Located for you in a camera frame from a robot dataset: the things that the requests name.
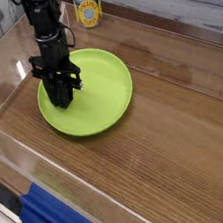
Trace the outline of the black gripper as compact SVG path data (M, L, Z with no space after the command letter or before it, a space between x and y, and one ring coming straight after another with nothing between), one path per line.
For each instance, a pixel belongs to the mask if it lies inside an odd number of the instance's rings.
M73 89L81 89L80 67L70 60L71 54L53 53L46 56L31 56L32 76L42 80L50 102L55 107L67 108L73 99Z

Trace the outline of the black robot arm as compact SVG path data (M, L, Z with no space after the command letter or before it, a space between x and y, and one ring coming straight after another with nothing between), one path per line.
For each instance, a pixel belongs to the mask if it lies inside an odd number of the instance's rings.
M57 0L10 0L23 7L28 22L35 30L35 41L40 49L39 56L30 56L32 76L42 80L49 100L55 107L67 108L73 101L73 90L81 90L81 69L70 60L65 30L72 30L60 20L61 10Z

